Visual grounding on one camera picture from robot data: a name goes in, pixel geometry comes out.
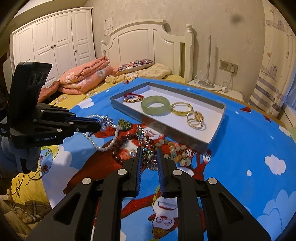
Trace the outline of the gloved left hand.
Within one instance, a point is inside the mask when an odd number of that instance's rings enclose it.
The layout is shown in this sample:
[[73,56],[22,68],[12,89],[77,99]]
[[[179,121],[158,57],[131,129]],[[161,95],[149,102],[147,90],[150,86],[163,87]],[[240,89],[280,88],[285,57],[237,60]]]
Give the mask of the gloved left hand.
[[36,172],[41,148],[17,149],[8,137],[1,136],[1,175]]

